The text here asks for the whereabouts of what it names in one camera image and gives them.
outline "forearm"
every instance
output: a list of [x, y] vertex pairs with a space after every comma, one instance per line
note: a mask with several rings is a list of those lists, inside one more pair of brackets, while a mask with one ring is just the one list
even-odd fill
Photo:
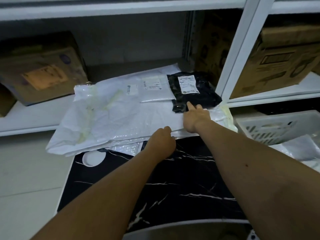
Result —
[[122, 239], [141, 190], [162, 159], [144, 150], [62, 209], [32, 240]]
[[[288, 237], [291, 232], [294, 233], [291, 239], [294, 239], [300, 232], [292, 228], [304, 227], [303, 219], [314, 219], [308, 224], [309, 228], [317, 222], [318, 172], [213, 121], [201, 122], [196, 129], [256, 231], [271, 238]], [[300, 205], [292, 204], [294, 199], [299, 199]], [[310, 209], [315, 213], [301, 215], [292, 223], [299, 214], [308, 213]]]

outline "hand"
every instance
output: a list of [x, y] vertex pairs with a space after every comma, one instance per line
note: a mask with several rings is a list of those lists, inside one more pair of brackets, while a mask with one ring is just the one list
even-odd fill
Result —
[[157, 129], [148, 140], [145, 150], [156, 155], [160, 161], [169, 157], [176, 149], [176, 140], [171, 137], [169, 126]]
[[204, 110], [200, 104], [194, 107], [190, 102], [187, 102], [189, 111], [183, 113], [183, 127], [187, 132], [197, 133], [196, 125], [203, 121], [210, 121], [210, 113]]

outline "person's left hand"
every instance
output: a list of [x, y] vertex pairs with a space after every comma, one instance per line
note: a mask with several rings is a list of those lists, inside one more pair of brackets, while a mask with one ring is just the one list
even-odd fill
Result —
[[157, 129], [148, 140], [145, 150], [159, 158], [160, 161], [169, 157], [176, 149], [176, 140], [171, 136], [169, 126]]

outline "white label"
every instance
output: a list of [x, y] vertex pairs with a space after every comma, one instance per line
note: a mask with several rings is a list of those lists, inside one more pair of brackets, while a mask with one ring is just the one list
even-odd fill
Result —
[[142, 82], [143, 82], [143, 88], [145, 90], [161, 90], [162, 89], [160, 79], [157, 77], [146, 78], [142, 80]]
[[179, 76], [178, 77], [181, 92], [183, 94], [188, 93], [200, 93], [196, 87], [196, 79], [192, 76]]
[[137, 84], [128, 84], [127, 85], [127, 95], [137, 95], [138, 94], [138, 85]]

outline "black plastic package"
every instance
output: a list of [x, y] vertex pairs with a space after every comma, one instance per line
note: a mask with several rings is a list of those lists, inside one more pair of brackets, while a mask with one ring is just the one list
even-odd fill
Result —
[[188, 101], [194, 106], [201, 104], [204, 109], [214, 108], [222, 101], [210, 86], [210, 77], [206, 72], [178, 72], [167, 77], [171, 91], [176, 97], [172, 100], [172, 111], [175, 113], [188, 111]]

